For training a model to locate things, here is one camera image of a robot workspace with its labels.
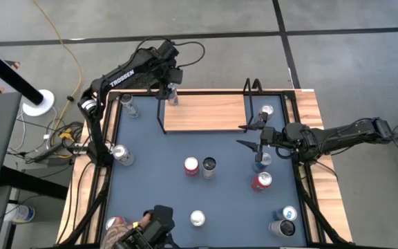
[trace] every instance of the person's hand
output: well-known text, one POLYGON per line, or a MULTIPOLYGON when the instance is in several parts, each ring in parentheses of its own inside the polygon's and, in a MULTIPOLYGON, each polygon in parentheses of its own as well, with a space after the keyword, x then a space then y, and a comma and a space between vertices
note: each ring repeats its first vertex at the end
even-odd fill
MULTIPOLYGON (((151 214, 146 214, 139 222, 139 227, 145 228, 150 223, 150 219, 151 214)), ((133 229, 132 223, 126 223, 123 219, 115 219, 113 225, 107 230, 107 234, 101 243, 101 249, 113 248, 113 245, 131 229, 133 229)))

